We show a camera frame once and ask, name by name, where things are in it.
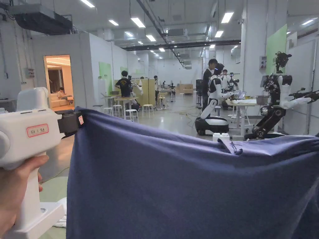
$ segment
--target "hand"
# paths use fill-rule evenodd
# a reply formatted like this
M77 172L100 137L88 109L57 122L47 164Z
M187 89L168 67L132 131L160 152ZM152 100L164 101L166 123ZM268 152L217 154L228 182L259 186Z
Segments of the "hand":
M33 157L12 171L0 170L0 238L16 221L30 173L44 165L48 159L46 155Z

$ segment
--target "navy blue fabric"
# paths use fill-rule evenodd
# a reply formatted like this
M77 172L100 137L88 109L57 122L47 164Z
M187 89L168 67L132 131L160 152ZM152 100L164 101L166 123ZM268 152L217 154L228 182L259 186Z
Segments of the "navy blue fabric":
M218 142L80 109L67 238L318 238L319 138Z

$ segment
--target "black humanoid robot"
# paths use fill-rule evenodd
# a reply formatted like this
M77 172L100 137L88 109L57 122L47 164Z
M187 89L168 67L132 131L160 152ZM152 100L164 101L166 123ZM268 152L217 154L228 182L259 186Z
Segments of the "black humanoid robot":
M260 113L264 118L252 129L252 134L245 135L244 139L265 139L281 136L280 134L269 134L269 131L286 115L286 110L297 105L309 104L319 99L319 91L304 91L305 88L290 93L290 85L292 76L282 73L279 68L286 66L291 54L282 52L276 53L276 74L267 77L263 87L269 92L271 102L269 105L260 109Z

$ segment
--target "white humanoid robot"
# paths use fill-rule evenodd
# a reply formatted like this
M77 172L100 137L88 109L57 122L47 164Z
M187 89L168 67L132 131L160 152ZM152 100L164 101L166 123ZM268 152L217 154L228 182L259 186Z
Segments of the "white humanoid robot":
M0 114L0 167L13 170L26 159L45 154L83 124L80 112L49 109L46 88L21 91L17 112ZM38 239L64 216L62 204L40 202L37 172L29 176L19 218L2 239Z
M304 105L315 102L319 99L319 91L304 91L305 88L291 94L292 76L285 75L280 67L285 67L291 54L282 52L276 53L276 74L267 77L267 80L262 83L265 91L269 93L271 102L269 105L260 109L260 113L264 118L254 126L252 134L245 135L245 140L265 139L280 137L282 134L269 134L269 131L286 115L287 109L292 109L297 105Z
M211 77L208 85L210 94L208 97L208 106L204 109L199 118L195 121L195 128L199 135L212 133L227 133L229 131L228 121L222 117L210 117L215 107L227 98L235 95L235 92L222 93L221 79L218 75L223 71L224 65L218 63L214 75Z

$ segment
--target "black t-shirt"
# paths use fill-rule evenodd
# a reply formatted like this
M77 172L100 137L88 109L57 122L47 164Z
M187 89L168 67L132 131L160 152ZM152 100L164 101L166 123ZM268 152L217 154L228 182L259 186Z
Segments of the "black t-shirt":
M122 78L119 80L116 85L118 85L121 89L122 97L130 97L131 91L130 91L130 85L131 81L127 78Z
M202 94L203 95L208 95L207 92L208 92L208 83L209 83L209 79L212 77L212 73L209 69L207 69L205 72L204 72L204 75L203 75L203 87L202 87Z

